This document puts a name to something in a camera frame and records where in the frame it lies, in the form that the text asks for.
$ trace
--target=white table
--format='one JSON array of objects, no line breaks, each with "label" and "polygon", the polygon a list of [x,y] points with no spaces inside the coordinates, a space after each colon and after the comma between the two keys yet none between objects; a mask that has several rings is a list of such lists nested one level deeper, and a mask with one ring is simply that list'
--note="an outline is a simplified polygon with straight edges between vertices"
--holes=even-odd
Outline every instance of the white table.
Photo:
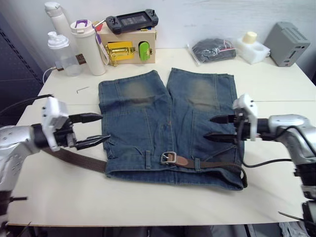
[{"label": "white table", "polygon": [[[316,125],[316,89],[294,65],[278,68],[270,59],[248,65],[235,59],[196,67],[183,49],[157,50],[151,65],[119,65],[99,77],[84,73],[67,78],[53,72],[41,94],[53,93],[68,104],[70,114],[99,112],[97,85],[155,69],[166,83],[171,67],[204,73],[235,75],[237,93],[248,92],[257,102],[259,117],[295,113],[307,116]],[[19,125],[40,122],[45,100],[28,106]],[[101,122],[76,124],[78,139],[101,133]],[[78,153],[106,159],[102,145]],[[246,142],[245,161],[249,164],[274,158],[288,158],[286,148],[274,142]],[[280,162],[256,169],[245,169],[249,186],[243,191],[210,187],[171,186],[108,179],[102,173],[85,170],[40,152],[28,157],[13,192],[28,196],[27,201],[9,206],[12,224],[48,226],[144,226],[216,225],[292,221],[277,211],[301,217],[305,200],[301,181],[293,176],[294,165]]]}]

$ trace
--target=jeans pocket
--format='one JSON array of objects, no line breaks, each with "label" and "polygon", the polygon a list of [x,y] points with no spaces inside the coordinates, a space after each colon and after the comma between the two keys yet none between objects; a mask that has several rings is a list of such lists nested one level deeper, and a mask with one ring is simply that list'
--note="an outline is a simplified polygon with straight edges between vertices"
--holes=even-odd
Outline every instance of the jeans pocket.
[{"label": "jeans pocket", "polygon": [[146,109],[107,115],[106,131],[111,135],[105,144],[109,159],[153,150]]},{"label": "jeans pocket", "polygon": [[213,142],[203,136],[209,132],[234,134],[232,124],[218,124],[210,122],[210,118],[219,115],[219,112],[202,112],[193,110],[192,137],[190,154],[202,161],[235,162],[236,147],[232,143]]}]

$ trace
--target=yellow cap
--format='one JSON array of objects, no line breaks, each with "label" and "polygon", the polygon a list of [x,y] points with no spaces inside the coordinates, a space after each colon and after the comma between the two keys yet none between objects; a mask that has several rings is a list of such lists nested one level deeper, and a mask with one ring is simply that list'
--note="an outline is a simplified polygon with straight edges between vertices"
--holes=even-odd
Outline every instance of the yellow cap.
[{"label": "yellow cap", "polygon": [[242,42],[252,44],[257,39],[257,33],[248,31],[242,38]]}]

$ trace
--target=plastic bag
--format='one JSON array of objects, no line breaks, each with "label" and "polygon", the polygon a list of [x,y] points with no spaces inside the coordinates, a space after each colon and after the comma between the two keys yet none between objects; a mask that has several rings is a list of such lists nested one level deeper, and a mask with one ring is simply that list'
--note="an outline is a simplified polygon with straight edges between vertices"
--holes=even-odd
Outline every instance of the plastic bag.
[{"label": "plastic bag", "polygon": [[235,47],[226,39],[204,39],[197,42],[193,47],[188,44],[188,48],[199,65],[236,57]]}]

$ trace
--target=jeans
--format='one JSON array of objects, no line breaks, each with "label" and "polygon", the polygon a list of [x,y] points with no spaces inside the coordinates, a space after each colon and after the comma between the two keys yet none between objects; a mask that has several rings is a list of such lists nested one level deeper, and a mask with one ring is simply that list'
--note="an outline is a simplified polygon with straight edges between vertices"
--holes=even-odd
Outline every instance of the jeans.
[{"label": "jeans", "polygon": [[[108,155],[107,177],[165,184],[243,188],[240,170],[200,168],[200,161],[241,165],[235,145],[206,140],[211,131],[234,133],[232,124],[209,119],[233,114],[237,98],[234,76],[198,74],[172,68],[167,88],[157,71],[99,84],[102,134]],[[195,169],[160,163],[174,151],[194,160]]]}]

